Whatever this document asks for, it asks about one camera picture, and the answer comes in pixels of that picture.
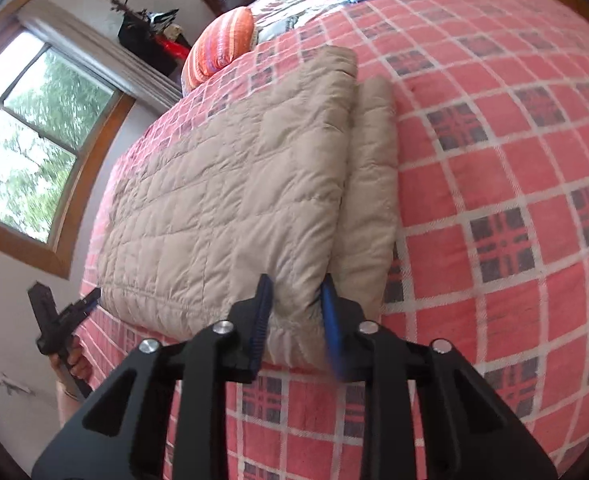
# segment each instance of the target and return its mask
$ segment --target tree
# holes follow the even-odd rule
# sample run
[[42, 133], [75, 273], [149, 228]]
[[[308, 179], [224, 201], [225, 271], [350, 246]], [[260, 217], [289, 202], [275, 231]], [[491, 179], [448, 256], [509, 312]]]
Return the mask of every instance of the tree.
[[[13, 91], [4, 105], [75, 150], [83, 145], [111, 94], [81, 75], [56, 54], [43, 54], [30, 71], [42, 70], [43, 83], [27, 91]], [[0, 220], [37, 240], [46, 241], [63, 187], [76, 160], [73, 153], [47, 139], [32, 136], [17, 122], [11, 136], [0, 144], [30, 162], [29, 169], [0, 174], [0, 200], [6, 212]]]

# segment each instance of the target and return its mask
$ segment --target pillow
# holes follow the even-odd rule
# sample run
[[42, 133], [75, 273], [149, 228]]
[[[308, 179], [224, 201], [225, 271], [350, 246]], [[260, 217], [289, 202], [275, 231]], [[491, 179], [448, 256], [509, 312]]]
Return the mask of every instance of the pillow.
[[253, 48], [254, 18], [248, 7], [237, 7], [206, 27], [192, 47], [183, 67], [184, 93], [208, 81], [214, 74]]

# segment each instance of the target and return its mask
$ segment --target red object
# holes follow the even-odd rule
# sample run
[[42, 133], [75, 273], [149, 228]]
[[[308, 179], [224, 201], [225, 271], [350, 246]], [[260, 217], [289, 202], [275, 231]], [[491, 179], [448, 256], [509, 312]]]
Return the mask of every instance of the red object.
[[[82, 293], [96, 283], [118, 181], [269, 90], [321, 43], [354, 49], [360, 72], [384, 73], [394, 86], [401, 228], [383, 324], [411, 341], [451, 338], [567, 468], [589, 439], [589, 25], [554, 0], [372, 0], [260, 44], [116, 163]], [[150, 334], [100, 308], [80, 332], [94, 386]], [[363, 387], [301, 370], [260, 375], [227, 389], [230, 480], [354, 480]]]
[[182, 59], [184, 62], [188, 59], [188, 54], [190, 54], [188, 47], [178, 44], [176, 41], [171, 41], [162, 34], [158, 34], [154, 39], [172, 57]]

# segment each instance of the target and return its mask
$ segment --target beige quilted blanket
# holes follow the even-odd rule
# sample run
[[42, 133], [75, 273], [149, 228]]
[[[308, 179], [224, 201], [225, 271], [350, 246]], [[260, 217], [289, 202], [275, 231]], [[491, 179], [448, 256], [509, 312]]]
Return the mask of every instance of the beige quilted blanket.
[[397, 221], [389, 84], [327, 47], [219, 113], [116, 189], [102, 305], [183, 340], [274, 281], [266, 358], [325, 368], [319, 285], [379, 316]]

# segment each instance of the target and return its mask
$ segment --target metal bolt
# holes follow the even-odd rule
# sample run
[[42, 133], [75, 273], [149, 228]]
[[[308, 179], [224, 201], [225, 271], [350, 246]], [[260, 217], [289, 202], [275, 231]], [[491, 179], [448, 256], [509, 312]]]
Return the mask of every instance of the metal bolt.
[[453, 349], [453, 345], [447, 339], [436, 339], [432, 342], [432, 349], [438, 354], [447, 354]]
[[362, 321], [359, 323], [359, 332], [362, 334], [376, 334], [379, 332], [379, 325], [374, 321]]
[[139, 343], [139, 349], [144, 354], [154, 354], [158, 351], [161, 343], [159, 343], [156, 339], [144, 339]]
[[219, 335], [229, 334], [233, 330], [234, 330], [234, 325], [233, 325], [232, 321], [228, 321], [227, 319], [222, 319], [220, 321], [217, 321], [212, 326], [212, 331], [219, 334]]

